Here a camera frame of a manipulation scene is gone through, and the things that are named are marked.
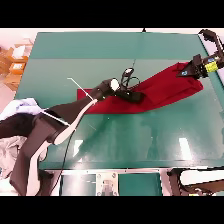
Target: teal tabletop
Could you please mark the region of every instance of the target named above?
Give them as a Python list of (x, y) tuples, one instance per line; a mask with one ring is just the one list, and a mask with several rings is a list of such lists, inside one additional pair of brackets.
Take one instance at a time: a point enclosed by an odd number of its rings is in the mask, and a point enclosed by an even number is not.
[[(197, 35), (162, 33), (39, 33), (17, 99), (34, 97), (42, 108), (77, 99), (77, 86), (120, 80), (135, 63), (141, 81), (177, 62), (207, 53)], [(111, 169), (224, 164), (224, 91), (216, 73), (204, 90), (174, 104), (139, 114), (85, 115), (68, 140), (50, 146), (40, 166)]]

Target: red fabric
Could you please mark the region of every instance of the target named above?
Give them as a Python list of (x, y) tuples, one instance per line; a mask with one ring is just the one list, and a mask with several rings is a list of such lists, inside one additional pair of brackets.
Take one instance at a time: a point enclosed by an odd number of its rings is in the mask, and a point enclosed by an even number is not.
[[(89, 108), (86, 114), (135, 114), (192, 96), (203, 89), (201, 82), (191, 77), (176, 77), (187, 64), (177, 63), (141, 82), (134, 89), (146, 95), (140, 104), (129, 103), (117, 96), (110, 96)], [(77, 90), (77, 99), (85, 96), (81, 89)]]

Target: white stick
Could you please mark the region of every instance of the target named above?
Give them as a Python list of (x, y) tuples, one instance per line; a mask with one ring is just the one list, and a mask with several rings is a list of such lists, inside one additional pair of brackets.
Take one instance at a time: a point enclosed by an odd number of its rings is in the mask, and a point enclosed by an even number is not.
[(68, 126), (70, 126), (70, 124), (69, 124), (68, 122), (66, 122), (66, 121), (62, 121), (61, 119), (59, 119), (59, 118), (57, 118), (57, 117), (55, 117), (55, 116), (53, 116), (53, 115), (51, 115), (51, 114), (48, 114), (48, 113), (45, 112), (44, 110), (42, 110), (41, 113), (43, 113), (43, 114), (45, 114), (45, 115), (47, 115), (47, 116), (49, 116), (49, 117), (51, 117), (51, 118), (53, 118), (53, 119), (55, 119), (55, 120), (57, 120), (57, 121), (60, 121), (60, 122), (63, 123), (64, 125), (68, 125)]
[(73, 78), (67, 78), (72, 80), (91, 100), (94, 100)]

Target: white wall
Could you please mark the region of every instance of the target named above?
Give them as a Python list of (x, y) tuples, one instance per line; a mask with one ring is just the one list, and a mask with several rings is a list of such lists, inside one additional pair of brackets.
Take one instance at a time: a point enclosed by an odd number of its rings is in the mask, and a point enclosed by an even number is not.
[[(146, 28), (147, 32), (189, 33), (196, 34), (202, 28)], [(223, 28), (208, 28), (220, 36), (224, 36)], [(38, 32), (64, 31), (112, 31), (112, 32), (141, 32), (142, 28), (0, 28), (0, 46), (5, 49), (14, 47), (23, 38), (30, 38), (33, 42)]]

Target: pile of clothes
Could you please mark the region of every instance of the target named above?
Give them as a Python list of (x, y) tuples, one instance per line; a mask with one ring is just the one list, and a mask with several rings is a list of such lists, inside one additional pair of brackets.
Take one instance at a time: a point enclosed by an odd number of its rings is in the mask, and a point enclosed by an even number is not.
[(9, 182), (19, 150), (33, 129), (33, 119), (41, 111), (33, 98), (27, 98), (11, 101), (0, 114), (0, 194), (4, 193), (3, 185)]

